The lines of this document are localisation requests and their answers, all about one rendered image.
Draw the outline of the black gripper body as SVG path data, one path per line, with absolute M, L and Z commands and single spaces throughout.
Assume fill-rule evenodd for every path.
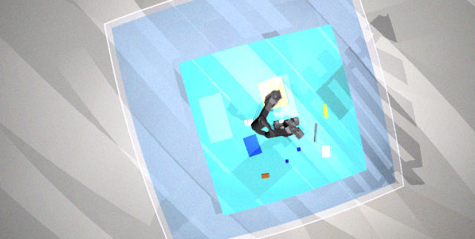
M 296 123 L 296 125 L 299 125 L 299 118 L 297 117 L 294 117 L 293 119 L 291 119 L 294 123 Z M 283 120 L 283 123 L 279 123 L 278 120 L 274 121 L 274 129 L 277 130 L 277 129 L 280 129 L 280 127 L 285 127 L 286 128 L 286 122 L 288 121 L 288 119 L 285 119 Z

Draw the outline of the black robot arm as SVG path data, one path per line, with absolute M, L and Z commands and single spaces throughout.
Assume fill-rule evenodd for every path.
M 273 90 L 265 96 L 265 106 L 263 107 L 258 118 L 252 122 L 252 130 L 267 139 L 270 137 L 289 137 L 295 135 L 298 140 L 301 140 L 304 132 L 299 127 L 296 127 L 296 123 L 294 123 L 291 119 L 286 122 L 286 128 L 283 129 L 273 130 L 271 125 L 268 123 L 266 118 L 268 117 L 271 108 L 278 104 L 279 99 L 282 99 L 280 90 Z M 267 127 L 269 131 L 263 131 L 262 129 L 265 127 Z

